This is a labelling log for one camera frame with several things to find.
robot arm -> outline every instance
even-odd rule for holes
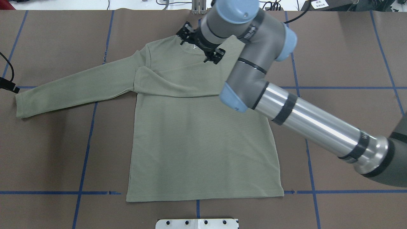
[[[177,34],[201,48],[217,63],[217,47],[231,35],[246,45],[219,97],[238,112],[247,108],[269,117],[354,165],[379,183],[407,187],[407,117],[389,138],[374,137],[334,117],[264,77],[272,62],[286,59],[297,37],[284,23],[259,9],[257,0],[217,0],[192,33]]]

grid line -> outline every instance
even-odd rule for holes
[[[27,15],[28,15],[28,10],[26,10],[26,12],[24,14],[23,21],[21,22],[21,25],[20,25],[20,29],[18,30],[17,36],[15,37],[14,44],[13,44],[13,47],[11,49],[11,52],[10,52],[10,55],[9,55],[9,58],[8,58],[10,62],[11,62],[11,58],[13,57],[14,49],[15,49],[15,46],[17,45],[18,38],[20,37],[21,30],[23,30],[23,26],[24,26],[25,20],[27,18]],[[2,78],[6,77],[6,73],[7,73],[8,68],[9,68],[9,64],[7,63],[6,67],[4,68]]]
[[[107,50],[109,48],[109,41],[110,41],[110,33],[112,31],[112,25],[113,25],[113,17],[114,17],[114,10],[112,11],[112,14],[110,16],[110,24],[109,24],[109,31],[107,33],[107,39],[106,39],[106,49],[105,49],[105,54],[103,57],[103,64],[106,63],[106,56],[107,56]],[[78,213],[79,213],[79,207],[81,204],[81,197],[82,197],[82,189],[83,189],[83,182],[85,180],[85,173],[86,173],[86,165],[88,164],[88,156],[89,156],[89,150],[90,150],[90,141],[92,138],[92,133],[93,133],[93,127],[94,127],[94,122],[95,122],[95,114],[96,114],[96,109],[98,106],[98,102],[95,102],[95,106],[93,109],[93,115],[92,115],[92,122],[90,124],[90,131],[89,131],[89,137],[88,137],[88,145],[86,146],[86,153],[85,153],[85,160],[83,162],[83,169],[82,169],[82,175],[81,175],[81,183],[79,185],[79,193],[78,193],[78,199],[77,199],[77,204],[75,207],[75,215],[74,215],[74,220],[72,223],[72,229],[75,229],[76,227],[76,222],[78,219]]]
[[[284,12],[285,14],[285,20],[288,21],[288,14],[287,11]],[[291,53],[291,63],[293,65],[293,73],[294,73],[294,80],[295,80],[295,89],[297,90],[297,96],[300,97],[300,86],[298,83],[298,78],[297,78],[297,69],[295,67],[295,60],[294,60],[294,53]],[[317,227],[318,229],[321,229],[321,221],[319,219],[319,211],[318,211],[318,201],[317,201],[317,195],[315,193],[315,184],[314,184],[314,176],[312,173],[312,165],[311,165],[311,156],[309,154],[309,148],[308,148],[308,141],[305,139],[305,145],[306,145],[306,153],[308,157],[308,170],[309,170],[309,177],[311,181],[311,188],[312,188],[312,197],[314,201],[314,210],[315,210],[315,218],[317,221]]]
[[[390,68],[389,68],[389,64],[387,63],[387,58],[386,58],[386,55],[384,54],[379,34],[377,33],[376,23],[374,22],[374,17],[373,17],[373,11],[372,10],[370,10],[370,18],[372,19],[373,30],[374,30],[374,33],[376,35],[377,43],[379,44],[379,48],[380,48],[380,52],[381,52],[382,57],[383,57],[384,64],[386,65],[387,73],[389,74],[389,78],[390,78],[390,81],[391,81],[392,86],[393,86],[394,94],[396,95],[398,106],[400,108],[401,114],[404,116],[403,106],[401,105],[400,97],[398,96],[398,93],[397,93],[397,90],[396,90],[396,85],[394,83],[393,76],[392,76],[392,73],[391,73]]]
[[[200,200],[197,200],[197,219],[201,218]]]
[[[282,86],[283,89],[296,89],[296,86]],[[393,90],[393,87],[351,87],[351,86],[298,86],[299,89],[352,89],[352,90]],[[407,87],[395,87],[396,89],[407,89]]]
[[[0,195],[121,195],[115,191],[0,191]]]
[[[390,190],[315,190],[315,191],[297,191],[297,194],[351,194],[351,193],[407,193],[406,189],[390,189]]]

